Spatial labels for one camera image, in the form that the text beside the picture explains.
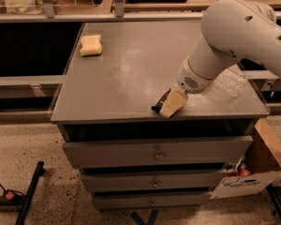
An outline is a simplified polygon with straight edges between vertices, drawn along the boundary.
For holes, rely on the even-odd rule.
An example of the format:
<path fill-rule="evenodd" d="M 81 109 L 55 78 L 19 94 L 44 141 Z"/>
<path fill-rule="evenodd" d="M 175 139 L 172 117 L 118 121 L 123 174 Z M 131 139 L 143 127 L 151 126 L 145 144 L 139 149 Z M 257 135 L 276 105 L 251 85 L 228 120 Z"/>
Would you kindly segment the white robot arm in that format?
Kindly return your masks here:
<path fill-rule="evenodd" d="M 190 94 L 204 91 L 216 77 L 242 59 L 258 63 L 281 79 L 281 26 L 262 3 L 218 0 L 203 13 L 200 41 L 177 71 L 176 84 L 159 101 L 169 118 Z"/>

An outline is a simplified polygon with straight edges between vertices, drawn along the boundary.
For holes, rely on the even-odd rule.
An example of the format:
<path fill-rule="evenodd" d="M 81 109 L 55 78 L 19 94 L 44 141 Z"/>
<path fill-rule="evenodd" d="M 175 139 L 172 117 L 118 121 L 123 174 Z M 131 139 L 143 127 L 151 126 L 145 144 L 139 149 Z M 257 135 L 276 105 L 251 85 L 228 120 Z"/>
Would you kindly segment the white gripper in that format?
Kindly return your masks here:
<path fill-rule="evenodd" d="M 189 65 L 188 59 L 185 59 L 178 68 L 176 75 L 176 82 L 182 89 L 171 89 L 161 99 L 159 113 L 165 118 L 170 118 L 186 104 L 188 100 L 187 92 L 189 94 L 201 93 L 213 80 L 214 75 L 207 74 L 207 70 L 199 74 Z"/>

